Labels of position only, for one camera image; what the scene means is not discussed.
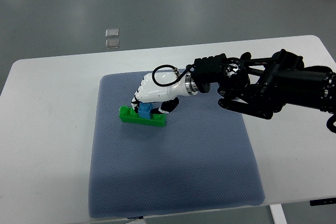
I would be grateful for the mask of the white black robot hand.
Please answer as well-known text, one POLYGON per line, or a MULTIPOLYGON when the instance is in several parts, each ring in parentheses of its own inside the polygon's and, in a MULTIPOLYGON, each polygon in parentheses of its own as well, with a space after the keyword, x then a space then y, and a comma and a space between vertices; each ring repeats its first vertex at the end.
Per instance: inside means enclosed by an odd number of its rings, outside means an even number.
POLYGON ((177 83, 173 83, 175 80, 177 80, 177 76, 173 72, 146 74, 131 101, 133 110, 138 112, 140 103, 159 102, 161 106, 154 108, 151 113, 168 114, 172 112, 179 104, 179 96, 189 96, 185 77, 177 83))

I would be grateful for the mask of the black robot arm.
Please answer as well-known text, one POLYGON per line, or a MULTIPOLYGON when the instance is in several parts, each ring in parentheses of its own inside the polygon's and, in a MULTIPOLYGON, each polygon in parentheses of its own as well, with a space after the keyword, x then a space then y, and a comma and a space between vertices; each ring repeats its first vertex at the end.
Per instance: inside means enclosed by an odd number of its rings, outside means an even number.
POLYGON ((197 58, 167 86, 184 77, 187 90, 201 93, 218 83, 220 107, 262 119, 271 119, 286 104, 329 112, 327 128, 335 132, 335 72, 327 66, 305 67, 302 56, 284 49, 270 58, 253 59, 249 52, 240 58, 197 58))

